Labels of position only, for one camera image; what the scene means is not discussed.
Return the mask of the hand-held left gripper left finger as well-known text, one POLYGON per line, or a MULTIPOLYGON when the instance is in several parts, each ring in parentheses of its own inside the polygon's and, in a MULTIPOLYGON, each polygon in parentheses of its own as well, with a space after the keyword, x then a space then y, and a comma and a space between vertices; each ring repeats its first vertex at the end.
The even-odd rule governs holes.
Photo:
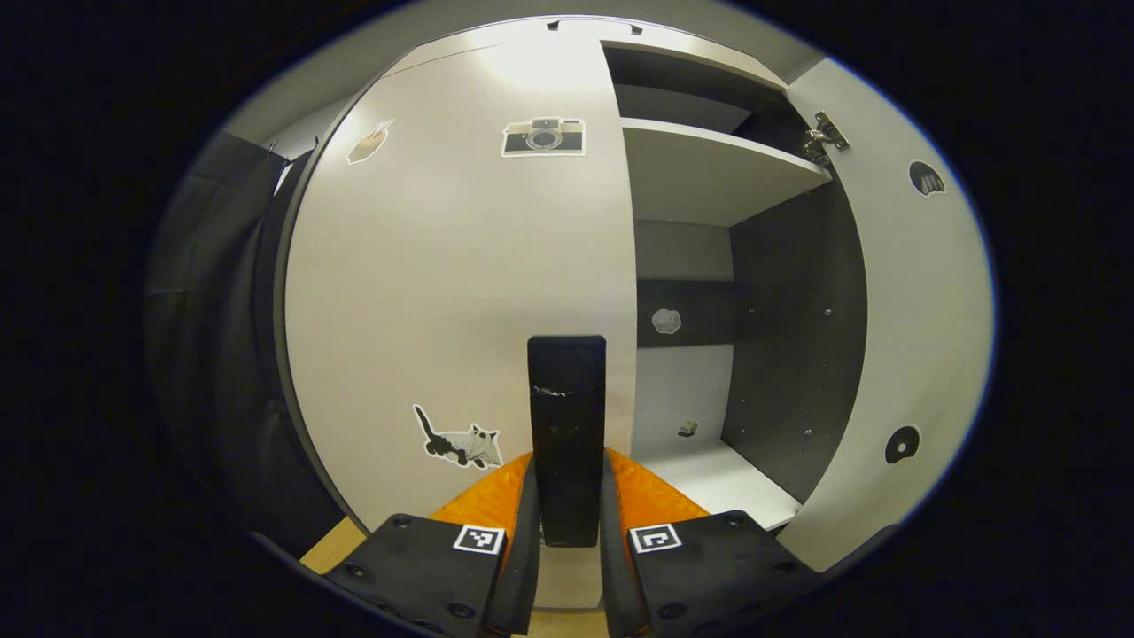
POLYGON ((398 513, 324 570, 405 637, 527 633, 540 562, 536 473, 519 456, 430 517, 398 513))

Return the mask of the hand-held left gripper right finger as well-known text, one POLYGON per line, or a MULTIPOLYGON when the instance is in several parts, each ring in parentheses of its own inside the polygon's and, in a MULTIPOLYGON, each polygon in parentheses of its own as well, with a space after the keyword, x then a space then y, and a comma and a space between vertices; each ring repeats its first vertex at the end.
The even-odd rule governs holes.
POLYGON ((601 580, 611 637, 750 637, 819 573, 745 511, 711 514, 606 449, 601 580))

